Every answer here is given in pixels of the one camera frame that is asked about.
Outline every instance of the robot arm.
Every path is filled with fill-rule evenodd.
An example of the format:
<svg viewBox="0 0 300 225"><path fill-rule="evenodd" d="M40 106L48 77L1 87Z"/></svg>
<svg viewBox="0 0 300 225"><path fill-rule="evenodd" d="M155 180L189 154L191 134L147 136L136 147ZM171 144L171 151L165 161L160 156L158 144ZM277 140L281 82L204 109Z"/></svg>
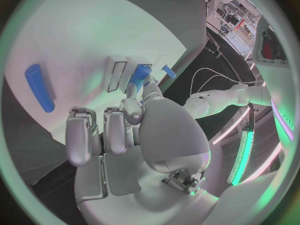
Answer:
<svg viewBox="0 0 300 225"><path fill-rule="evenodd" d="M194 119L223 111L229 105L246 106L248 103L271 106L266 86L236 84L228 90L210 90L192 94L183 106Z"/></svg>

